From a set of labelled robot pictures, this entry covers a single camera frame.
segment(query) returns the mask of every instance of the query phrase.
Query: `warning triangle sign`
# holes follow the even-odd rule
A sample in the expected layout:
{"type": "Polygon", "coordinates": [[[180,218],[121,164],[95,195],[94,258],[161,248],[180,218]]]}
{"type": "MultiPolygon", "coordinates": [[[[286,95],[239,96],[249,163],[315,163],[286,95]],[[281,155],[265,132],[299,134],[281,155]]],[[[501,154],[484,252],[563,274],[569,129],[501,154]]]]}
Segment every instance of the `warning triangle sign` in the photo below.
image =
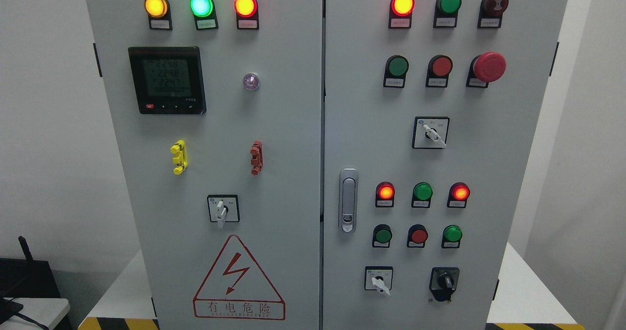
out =
{"type": "Polygon", "coordinates": [[[196,317],[285,320],[285,301],[239,236],[231,235],[194,297],[196,317]]]}

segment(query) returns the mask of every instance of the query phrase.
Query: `yellow black hazard stripe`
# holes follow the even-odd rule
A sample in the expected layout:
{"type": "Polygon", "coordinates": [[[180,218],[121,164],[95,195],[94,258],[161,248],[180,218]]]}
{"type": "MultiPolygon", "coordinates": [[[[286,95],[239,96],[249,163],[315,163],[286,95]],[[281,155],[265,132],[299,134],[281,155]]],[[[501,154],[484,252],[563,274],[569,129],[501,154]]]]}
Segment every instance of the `yellow black hazard stripe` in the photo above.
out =
{"type": "Polygon", "coordinates": [[[159,330],[156,319],[88,317],[78,330],[159,330]]]}
{"type": "MultiPolygon", "coordinates": [[[[78,330],[159,330],[156,319],[88,317],[78,330]]],[[[485,330],[585,330],[579,324],[487,324],[485,330]]]]}
{"type": "Polygon", "coordinates": [[[580,324],[487,324],[485,330],[585,330],[580,324]]]}

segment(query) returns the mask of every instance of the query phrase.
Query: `cable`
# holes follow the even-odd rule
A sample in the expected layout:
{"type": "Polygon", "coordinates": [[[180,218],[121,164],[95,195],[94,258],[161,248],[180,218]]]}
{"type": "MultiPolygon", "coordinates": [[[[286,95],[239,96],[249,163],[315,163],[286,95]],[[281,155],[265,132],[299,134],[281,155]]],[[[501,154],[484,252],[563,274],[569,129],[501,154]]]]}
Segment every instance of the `cable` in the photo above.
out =
{"type": "Polygon", "coordinates": [[[13,297],[13,299],[11,299],[9,301],[2,299],[2,302],[0,302],[0,306],[4,306],[6,308],[6,310],[7,310],[7,312],[9,312],[9,314],[13,314],[13,316],[16,316],[18,318],[24,319],[25,321],[28,321],[29,323],[33,323],[36,326],[39,326],[40,328],[42,328],[44,330],[50,330],[50,328],[45,326],[44,324],[38,323],[38,321],[36,321],[34,319],[31,319],[30,317],[27,317],[24,314],[21,314],[20,312],[15,312],[15,310],[11,310],[8,307],[8,304],[10,302],[12,302],[14,299],[15,299],[15,297],[13,297]]]}

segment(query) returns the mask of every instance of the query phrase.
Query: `gray metal panel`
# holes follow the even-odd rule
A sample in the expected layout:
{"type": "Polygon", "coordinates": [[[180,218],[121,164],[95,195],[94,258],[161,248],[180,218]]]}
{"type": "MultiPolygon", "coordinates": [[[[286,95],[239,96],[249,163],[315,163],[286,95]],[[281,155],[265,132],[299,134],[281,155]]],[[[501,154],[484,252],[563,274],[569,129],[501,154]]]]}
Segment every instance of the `gray metal panel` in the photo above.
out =
{"type": "Polygon", "coordinates": [[[317,329],[322,0],[258,0],[259,31],[235,28],[233,0],[214,0],[215,31],[195,30],[189,0],[169,0],[174,30],[152,31],[143,1],[87,3],[161,328],[317,329]],[[127,48],[148,45],[200,47],[206,114],[139,114],[127,48]],[[242,86],[248,72],[260,77],[256,92],[242,86]],[[174,176],[178,139],[190,166],[174,176]],[[210,223],[207,194],[238,194],[241,222],[210,223]],[[284,298],[285,321],[194,317],[194,295],[230,234],[284,298]]]}
{"type": "Polygon", "coordinates": [[[501,29],[477,29],[481,0],[463,0],[458,26],[432,29],[436,0],[416,0],[413,27],[387,29],[390,0],[326,0],[324,328],[482,330],[513,218],[566,0],[510,0],[501,29]],[[507,72],[488,89],[466,88],[474,56],[501,52],[507,72]],[[410,68],[404,89],[383,88],[385,61],[410,68]],[[452,58],[445,89],[425,88],[432,56],[452,58]],[[411,148],[415,116],[449,116],[447,148],[411,148]],[[338,176],[359,173],[358,228],[337,227],[338,176]],[[396,187],[394,208],[375,208],[381,181],[396,187]],[[411,208],[421,181],[431,208],[411,208]],[[446,208],[457,181],[471,189],[467,208],[446,208]],[[373,228],[393,230],[390,248],[372,248],[373,228]],[[405,247],[423,224],[425,248],[405,247]],[[458,224],[459,249],[440,247],[458,224]],[[393,266],[391,297],[363,290],[366,265],[393,266]],[[458,267],[451,303],[429,302],[433,267],[458,267]]]}

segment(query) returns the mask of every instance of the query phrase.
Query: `yellow terminal block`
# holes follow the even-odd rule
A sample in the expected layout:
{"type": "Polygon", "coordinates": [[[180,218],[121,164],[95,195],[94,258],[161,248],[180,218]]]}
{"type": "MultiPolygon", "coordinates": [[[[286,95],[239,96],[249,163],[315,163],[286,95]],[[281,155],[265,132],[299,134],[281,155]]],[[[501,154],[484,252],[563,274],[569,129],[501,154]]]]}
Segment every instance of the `yellow terminal block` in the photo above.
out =
{"type": "Polygon", "coordinates": [[[176,141],[176,143],[174,143],[174,145],[170,147],[170,153],[174,154],[174,158],[172,158],[172,163],[176,164],[176,167],[174,168],[174,174],[182,174],[188,167],[187,147],[185,145],[185,141],[176,141]]]}

